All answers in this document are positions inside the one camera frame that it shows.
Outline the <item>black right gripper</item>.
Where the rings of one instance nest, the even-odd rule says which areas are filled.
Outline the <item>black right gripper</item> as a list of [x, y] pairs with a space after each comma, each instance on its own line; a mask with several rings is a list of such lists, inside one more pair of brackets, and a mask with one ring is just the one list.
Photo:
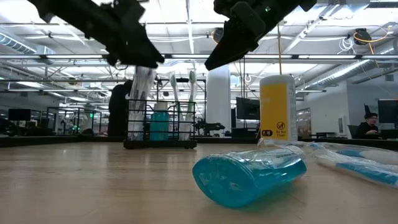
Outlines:
[[214, 11], [228, 20], [205, 62], [207, 70], [242, 59], [280, 21], [280, 3], [276, 0], [215, 1]]

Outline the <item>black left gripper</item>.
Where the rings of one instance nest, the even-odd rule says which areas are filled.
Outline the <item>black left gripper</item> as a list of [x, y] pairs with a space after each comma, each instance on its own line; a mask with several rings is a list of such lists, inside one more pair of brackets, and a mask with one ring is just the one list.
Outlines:
[[148, 39], [139, 19], [145, 9], [136, 0], [97, 4], [92, 0], [29, 0], [39, 17], [49, 23], [57, 16], [96, 40], [120, 40], [107, 62], [157, 68], [164, 56]]

